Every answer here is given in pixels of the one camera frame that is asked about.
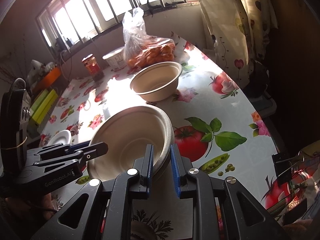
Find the beige paper bowl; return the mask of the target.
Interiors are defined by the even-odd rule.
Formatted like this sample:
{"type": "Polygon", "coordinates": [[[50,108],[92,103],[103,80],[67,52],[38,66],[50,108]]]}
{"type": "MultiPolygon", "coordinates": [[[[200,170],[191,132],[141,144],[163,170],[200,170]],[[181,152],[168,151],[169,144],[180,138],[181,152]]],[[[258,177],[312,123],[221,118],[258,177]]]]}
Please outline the beige paper bowl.
{"type": "Polygon", "coordinates": [[[177,62],[162,62],[138,72],[130,89],[148,102],[162,101],[176,92],[182,66],[177,62]]]}
{"type": "Polygon", "coordinates": [[[104,142],[106,154],[90,160],[88,174],[92,179],[107,181],[133,167],[136,159],[143,157],[146,146],[154,146],[154,181],[164,173],[170,162],[170,145],[174,142],[171,120],[162,109],[144,105],[120,111],[109,117],[96,131],[91,145],[104,142]]]}

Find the white paper plate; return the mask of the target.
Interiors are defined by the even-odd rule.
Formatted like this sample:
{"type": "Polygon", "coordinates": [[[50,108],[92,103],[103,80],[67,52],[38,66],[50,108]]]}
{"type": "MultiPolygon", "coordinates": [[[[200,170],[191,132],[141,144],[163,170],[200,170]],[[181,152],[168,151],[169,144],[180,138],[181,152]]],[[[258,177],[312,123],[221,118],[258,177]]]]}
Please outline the white paper plate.
{"type": "Polygon", "coordinates": [[[61,132],[58,132],[56,135],[49,140],[47,146],[52,146],[56,144],[68,145],[71,143],[72,135],[70,130],[64,129],[61,132]]]}

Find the yellow green box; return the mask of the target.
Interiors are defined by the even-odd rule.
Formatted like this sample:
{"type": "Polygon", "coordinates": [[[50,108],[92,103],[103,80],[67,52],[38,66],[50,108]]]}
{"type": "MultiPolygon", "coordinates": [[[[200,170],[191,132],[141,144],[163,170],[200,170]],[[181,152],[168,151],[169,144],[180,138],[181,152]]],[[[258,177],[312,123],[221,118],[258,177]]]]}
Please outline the yellow green box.
{"type": "Polygon", "coordinates": [[[43,90],[31,106],[29,123],[32,125],[40,125],[57,98],[58,94],[54,89],[43,90]]]}

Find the black appliance with knobs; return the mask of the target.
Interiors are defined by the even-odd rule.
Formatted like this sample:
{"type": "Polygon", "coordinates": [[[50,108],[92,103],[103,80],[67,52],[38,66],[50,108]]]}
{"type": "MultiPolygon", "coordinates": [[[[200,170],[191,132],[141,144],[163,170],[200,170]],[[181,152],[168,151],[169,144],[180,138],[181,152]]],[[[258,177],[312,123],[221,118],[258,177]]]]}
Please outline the black appliance with knobs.
{"type": "Polygon", "coordinates": [[[1,101],[1,159],[7,176],[18,176],[25,166],[30,103],[25,81],[18,77],[1,101]]]}

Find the orange box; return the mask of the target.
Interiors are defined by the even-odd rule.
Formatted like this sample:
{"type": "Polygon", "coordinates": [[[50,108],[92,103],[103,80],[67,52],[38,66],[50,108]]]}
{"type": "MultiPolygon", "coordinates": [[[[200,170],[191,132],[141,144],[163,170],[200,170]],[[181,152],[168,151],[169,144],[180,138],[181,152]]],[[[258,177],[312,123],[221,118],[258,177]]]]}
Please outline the orange box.
{"type": "Polygon", "coordinates": [[[53,68],[36,86],[32,89],[34,94],[49,88],[61,75],[61,70],[59,67],[53,68]]]}

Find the black binder clip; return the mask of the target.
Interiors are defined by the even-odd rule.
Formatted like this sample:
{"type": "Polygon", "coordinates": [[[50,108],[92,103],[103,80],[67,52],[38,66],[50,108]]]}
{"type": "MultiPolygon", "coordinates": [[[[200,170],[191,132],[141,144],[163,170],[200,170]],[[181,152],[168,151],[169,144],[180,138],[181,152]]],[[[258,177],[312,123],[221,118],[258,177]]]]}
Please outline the black binder clip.
{"type": "Polygon", "coordinates": [[[277,153],[272,155],[274,170],[279,185],[289,182],[292,179],[293,168],[304,163],[305,157],[302,151],[299,151],[294,157],[289,157],[286,153],[277,153]]]}

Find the red label sauce jar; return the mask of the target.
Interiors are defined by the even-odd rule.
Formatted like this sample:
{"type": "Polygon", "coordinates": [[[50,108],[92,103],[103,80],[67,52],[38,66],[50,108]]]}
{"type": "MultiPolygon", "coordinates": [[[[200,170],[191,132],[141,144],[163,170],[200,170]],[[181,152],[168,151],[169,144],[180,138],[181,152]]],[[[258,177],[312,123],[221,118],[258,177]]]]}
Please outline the red label sauce jar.
{"type": "Polygon", "coordinates": [[[95,82],[98,82],[104,77],[103,71],[97,63],[96,58],[93,54],[89,54],[88,56],[84,57],[82,59],[82,63],[95,82]]]}

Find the white plastic tub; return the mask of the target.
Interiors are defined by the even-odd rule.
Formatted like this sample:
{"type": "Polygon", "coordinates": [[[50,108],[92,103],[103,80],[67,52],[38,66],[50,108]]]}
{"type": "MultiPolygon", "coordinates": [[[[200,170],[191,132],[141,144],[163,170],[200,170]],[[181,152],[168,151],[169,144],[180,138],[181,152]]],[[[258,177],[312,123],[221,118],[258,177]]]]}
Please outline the white plastic tub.
{"type": "Polygon", "coordinates": [[[124,47],[117,48],[104,55],[103,60],[114,72],[120,71],[127,66],[126,61],[124,60],[124,47]]]}

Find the plastic bag of oranges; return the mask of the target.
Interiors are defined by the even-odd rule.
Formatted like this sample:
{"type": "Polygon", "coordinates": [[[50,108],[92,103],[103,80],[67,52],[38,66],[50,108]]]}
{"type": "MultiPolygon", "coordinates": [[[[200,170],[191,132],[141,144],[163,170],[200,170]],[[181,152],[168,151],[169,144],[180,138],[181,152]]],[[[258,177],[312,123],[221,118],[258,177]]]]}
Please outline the plastic bag of oranges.
{"type": "Polygon", "coordinates": [[[143,69],[156,63],[173,61],[175,43],[170,38],[148,35],[144,11],[140,7],[125,12],[123,57],[130,68],[143,69]]]}

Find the window with metal bars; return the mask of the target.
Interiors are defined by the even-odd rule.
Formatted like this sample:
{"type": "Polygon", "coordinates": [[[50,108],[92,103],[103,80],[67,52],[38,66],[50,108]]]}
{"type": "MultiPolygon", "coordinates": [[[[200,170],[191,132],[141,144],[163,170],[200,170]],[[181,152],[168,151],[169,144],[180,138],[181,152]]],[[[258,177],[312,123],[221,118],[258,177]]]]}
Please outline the window with metal bars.
{"type": "Polygon", "coordinates": [[[120,23],[125,12],[155,10],[197,0],[51,0],[37,17],[39,29],[55,53],[69,51],[120,23]]]}

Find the heart pattern curtain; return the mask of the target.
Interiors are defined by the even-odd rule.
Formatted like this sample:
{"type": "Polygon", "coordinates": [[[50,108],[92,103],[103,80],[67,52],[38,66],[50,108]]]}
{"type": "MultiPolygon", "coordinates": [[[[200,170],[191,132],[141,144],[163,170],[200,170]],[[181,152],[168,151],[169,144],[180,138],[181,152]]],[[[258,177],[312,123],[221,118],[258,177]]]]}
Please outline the heart pattern curtain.
{"type": "Polygon", "coordinates": [[[270,0],[198,0],[213,38],[216,64],[240,88],[249,84],[254,62],[265,57],[268,34],[277,26],[270,0]]]}

